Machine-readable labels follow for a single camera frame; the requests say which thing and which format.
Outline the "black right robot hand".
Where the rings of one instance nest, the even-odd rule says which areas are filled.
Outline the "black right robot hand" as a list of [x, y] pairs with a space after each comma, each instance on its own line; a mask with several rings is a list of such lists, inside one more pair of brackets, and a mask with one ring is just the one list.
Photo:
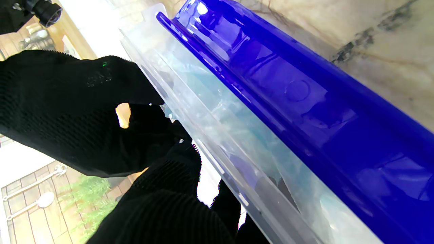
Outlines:
[[87, 176], [127, 176], [191, 144], [134, 62], [26, 50], [0, 74], [1, 134]]

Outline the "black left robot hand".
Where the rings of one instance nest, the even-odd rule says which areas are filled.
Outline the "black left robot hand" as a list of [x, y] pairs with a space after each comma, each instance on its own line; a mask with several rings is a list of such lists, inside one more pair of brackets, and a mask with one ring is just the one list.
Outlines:
[[182, 142], [139, 176], [88, 244], [268, 244], [221, 180], [211, 206], [197, 197], [202, 167], [196, 145]]

